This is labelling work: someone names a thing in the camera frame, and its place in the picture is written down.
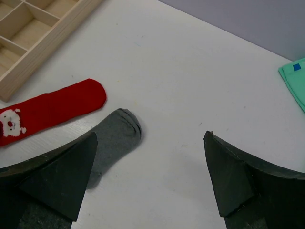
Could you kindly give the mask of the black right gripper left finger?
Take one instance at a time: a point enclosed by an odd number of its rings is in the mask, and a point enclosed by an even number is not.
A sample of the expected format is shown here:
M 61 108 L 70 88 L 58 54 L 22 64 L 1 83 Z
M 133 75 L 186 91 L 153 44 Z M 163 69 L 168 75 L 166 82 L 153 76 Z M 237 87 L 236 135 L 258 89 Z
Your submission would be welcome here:
M 87 133 L 55 150 L 0 169 L 2 229 L 69 229 L 77 221 L 97 152 Z

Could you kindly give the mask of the grey sock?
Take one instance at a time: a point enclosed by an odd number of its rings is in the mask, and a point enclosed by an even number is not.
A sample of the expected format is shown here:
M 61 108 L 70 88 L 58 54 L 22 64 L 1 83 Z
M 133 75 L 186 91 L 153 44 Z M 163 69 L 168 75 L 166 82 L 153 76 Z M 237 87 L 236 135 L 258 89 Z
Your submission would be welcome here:
M 120 159 L 134 150 L 142 139 L 142 128 L 128 109 L 119 108 L 96 125 L 97 151 L 87 189 L 95 188 L 101 177 Z

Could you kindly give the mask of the red Santa sock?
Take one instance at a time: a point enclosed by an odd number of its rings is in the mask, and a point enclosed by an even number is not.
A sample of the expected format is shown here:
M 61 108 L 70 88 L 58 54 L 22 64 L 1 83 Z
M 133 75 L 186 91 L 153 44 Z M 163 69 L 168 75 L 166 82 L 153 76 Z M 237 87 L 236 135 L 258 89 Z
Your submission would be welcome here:
M 0 110 L 0 145 L 6 146 L 103 107 L 107 96 L 87 79 Z

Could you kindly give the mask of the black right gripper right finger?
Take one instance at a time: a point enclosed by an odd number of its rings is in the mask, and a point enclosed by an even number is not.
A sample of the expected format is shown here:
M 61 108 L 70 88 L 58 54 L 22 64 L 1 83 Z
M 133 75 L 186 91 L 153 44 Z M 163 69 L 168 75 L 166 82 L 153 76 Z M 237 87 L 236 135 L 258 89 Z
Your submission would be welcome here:
M 204 150 L 219 214 L 228 229 L 303 229 L 305 175 L 277 166 L 217 137 Z

